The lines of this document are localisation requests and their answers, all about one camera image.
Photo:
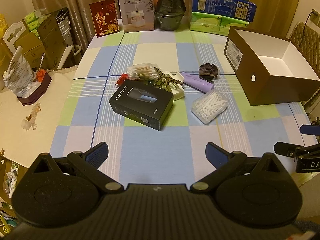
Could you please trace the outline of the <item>white humidifier box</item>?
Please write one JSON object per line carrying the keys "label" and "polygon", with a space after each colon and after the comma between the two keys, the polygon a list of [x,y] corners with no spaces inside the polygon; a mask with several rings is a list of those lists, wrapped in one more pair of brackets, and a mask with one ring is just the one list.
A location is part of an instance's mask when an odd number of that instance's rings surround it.
{"label": "white humidifier box", "polygon": [[153,0],[119,0],[123,31],[151,31],[155,29]]}

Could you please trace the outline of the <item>clear floss pick box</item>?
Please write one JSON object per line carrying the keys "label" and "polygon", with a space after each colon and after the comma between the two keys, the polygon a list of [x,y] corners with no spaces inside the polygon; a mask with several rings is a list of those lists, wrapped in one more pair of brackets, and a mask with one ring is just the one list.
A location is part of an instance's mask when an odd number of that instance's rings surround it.
{"label": "clear floss pick box", "polygon": [[216,89],[211,89],[196,99],[191,112],[205,125],[226,110],[228,99]]}

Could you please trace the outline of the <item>right green tissue pack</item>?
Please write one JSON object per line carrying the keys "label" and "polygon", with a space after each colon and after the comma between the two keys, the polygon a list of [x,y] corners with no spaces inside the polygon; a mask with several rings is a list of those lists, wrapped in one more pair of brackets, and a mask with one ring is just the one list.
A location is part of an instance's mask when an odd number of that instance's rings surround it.
{"label": "right green tissue pack", "polygon": [[219,35],[228,36],[230,27],[248,27],[249,22],[238,20],[235,18],[230,18],[226,16],[222,16],[220,22]]}

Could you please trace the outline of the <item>checkered tablecloth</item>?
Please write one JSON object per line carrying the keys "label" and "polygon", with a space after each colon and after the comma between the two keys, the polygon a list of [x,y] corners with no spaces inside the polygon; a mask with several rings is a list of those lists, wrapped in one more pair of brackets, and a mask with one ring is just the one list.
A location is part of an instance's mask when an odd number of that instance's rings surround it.
{"label": "checkered tablecloth", "polygon": [[[109,156],[100,170],[123,185],[190,185],[213,170],[204,153],[209,142],[255,157],[272,152],[279,141],[315,144],[315,137],[299,131],[309,122],[300,103],[255,107],[248,103],[224,56],[225,43],[224,36],[187,27],[93,38],[75,73],[50,153],[62,157],[104,141]],[[191,111],[201,93],[185,87],[184,97],[174,102],[160,131],[114,113],[109,99],[116,81],[128,66],[139,63],[192,75],[203,63],[217,65],[221,74],[214,85],[227,98],[227,109],[203,124]]]}

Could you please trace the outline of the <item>black Flyco shaver box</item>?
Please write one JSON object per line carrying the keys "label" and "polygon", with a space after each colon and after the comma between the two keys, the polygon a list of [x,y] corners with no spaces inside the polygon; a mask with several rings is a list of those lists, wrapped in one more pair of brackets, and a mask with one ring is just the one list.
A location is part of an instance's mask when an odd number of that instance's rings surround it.
{"label": "black Flyco shaver box", "polygon": [[174,95],[140,81],[126,79],[109,99],[112,110],[160,131],[174,102]]}

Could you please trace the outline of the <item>green tissue pack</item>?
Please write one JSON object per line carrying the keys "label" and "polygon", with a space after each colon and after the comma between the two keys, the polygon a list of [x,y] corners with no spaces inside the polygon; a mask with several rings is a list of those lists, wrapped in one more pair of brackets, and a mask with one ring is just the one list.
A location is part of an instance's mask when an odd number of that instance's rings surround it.
{"label": "green tissue pack", "polygon": [[190,30],[203,33],[219,34],[222,16],[192,12]]}
{"label": "green tissue pack", "polygon": [[248,27],[249,22],[238,20],[235,18],[230,18],[226,16],[222,16],[220,22],[219,35],[228,36],[230,27]]}

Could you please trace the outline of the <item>dark velvet scrunchie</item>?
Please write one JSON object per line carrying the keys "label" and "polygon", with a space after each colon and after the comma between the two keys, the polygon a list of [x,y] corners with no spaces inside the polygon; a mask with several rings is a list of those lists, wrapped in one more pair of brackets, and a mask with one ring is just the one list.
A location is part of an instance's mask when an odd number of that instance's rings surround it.
{"label": "dark velvet scrunchie", "polygon": [[199,77],[205,81],[213,82],[220,75],[219,68],[210,63],[204,63],[199,67]]}

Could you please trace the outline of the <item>cream white hair claw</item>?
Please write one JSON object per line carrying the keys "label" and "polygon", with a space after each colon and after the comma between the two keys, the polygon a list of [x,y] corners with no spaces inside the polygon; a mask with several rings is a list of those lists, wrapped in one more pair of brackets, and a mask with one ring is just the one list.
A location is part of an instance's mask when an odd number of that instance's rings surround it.
{"label": "cream white hair claw", "polygon": [[[164,72],[164,74],[167,77],[171,77],[175,80],[184,81],[184,77],[180,74],[180,72],[176,72],[174,74],[172,74],[172,72],[166,71]],[[169,83],[168,85],[168,91],[172,92],[172,94],[174,95],[174,101],[182,99],[184,97],[184,88],[182,85],[180,84],[176,84],[176,83]]]}

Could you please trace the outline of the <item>bag of cotton swabs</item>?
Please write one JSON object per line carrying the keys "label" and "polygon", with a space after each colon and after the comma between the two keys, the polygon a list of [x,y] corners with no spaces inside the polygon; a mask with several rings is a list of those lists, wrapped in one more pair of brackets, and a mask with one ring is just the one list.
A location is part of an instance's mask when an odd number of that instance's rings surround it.
{"label": "bag of cotton swabs", "polygon": [[130,80],[157,80],[156,65],[151,63],[135,64],[127,67],[126,74]]}

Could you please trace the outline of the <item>purple cosmetic tube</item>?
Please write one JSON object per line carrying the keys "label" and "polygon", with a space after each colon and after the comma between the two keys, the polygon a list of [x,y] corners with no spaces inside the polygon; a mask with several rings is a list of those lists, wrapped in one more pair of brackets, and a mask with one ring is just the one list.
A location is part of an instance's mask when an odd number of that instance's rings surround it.
{"label": "purple cosmetic tube", "polygon": [[214,89],[213,83],[205,81],[196,75],[191,75],[191,74],[184,73],[184,72],[181,72],[181,75],[184,78],[184,80],[183,80],[184,84],[186,84],[190,87],[193,87],[198,91],[208,93],[210,90]]}

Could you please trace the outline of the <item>brown cardboard storage box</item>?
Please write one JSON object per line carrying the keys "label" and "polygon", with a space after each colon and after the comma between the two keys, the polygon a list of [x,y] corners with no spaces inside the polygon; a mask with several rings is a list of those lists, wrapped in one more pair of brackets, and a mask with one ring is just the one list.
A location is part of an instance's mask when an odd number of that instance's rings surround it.
{"label": "brown cardboard storage box", "polygon": [[319,75],[287,38],[231,26],[224,49],[252,106],[309,100]]}

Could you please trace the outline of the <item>brown cardboard carton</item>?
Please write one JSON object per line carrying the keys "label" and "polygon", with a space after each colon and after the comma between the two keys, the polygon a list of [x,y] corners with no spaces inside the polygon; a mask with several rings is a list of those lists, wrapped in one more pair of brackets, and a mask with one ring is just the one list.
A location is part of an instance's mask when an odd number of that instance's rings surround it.
{"label": "brown cardboard carton", "polygon": [[60,28],[53,15],[50,15],[37,28],[39,38],[32,32],[20,37],[15,48],[21,46],[22,54],[31,68],[38,68],[44,55],[42,68],[57,68],[66,48]]}

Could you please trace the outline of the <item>red gift envelope box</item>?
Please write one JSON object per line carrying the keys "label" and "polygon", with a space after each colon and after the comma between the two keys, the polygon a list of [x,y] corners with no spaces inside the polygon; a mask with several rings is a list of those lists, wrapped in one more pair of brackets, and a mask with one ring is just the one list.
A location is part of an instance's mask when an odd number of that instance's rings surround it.
{"label": "red gift envelope box", "polygon": [[105,0],[89,5],[97,37],[119,31],[116,4],[114,0]]}

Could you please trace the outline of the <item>leopard pattern hair claw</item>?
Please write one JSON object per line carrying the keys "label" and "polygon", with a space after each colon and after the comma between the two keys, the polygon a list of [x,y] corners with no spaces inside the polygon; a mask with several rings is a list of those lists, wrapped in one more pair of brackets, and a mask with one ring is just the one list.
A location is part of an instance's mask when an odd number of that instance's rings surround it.
{"label": "leopard pattern hair claw", "polygon": [[176,80],[172,77],[166,76],[161,70],[159,70],[157,67],[154,67],[154,70],[156,71],[158,75],[158,79],[153,83],[153,86],[158,89],[164,89],[167,90],[168,86],[172,83],[173,85],[183,85],[182,81]]}

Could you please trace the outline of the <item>cream embroidered cloth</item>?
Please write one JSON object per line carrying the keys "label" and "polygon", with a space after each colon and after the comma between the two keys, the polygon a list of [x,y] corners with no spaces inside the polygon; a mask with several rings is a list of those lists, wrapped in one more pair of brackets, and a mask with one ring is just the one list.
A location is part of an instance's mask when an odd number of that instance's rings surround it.
{"label": "cream embroidered cloth", "polygon": [[40,153],[49,152],[76,69],[49,72],[46,93],[32,105],[23,106],[11,90],[1,90],[0,149],[6,158],[29,167]]}

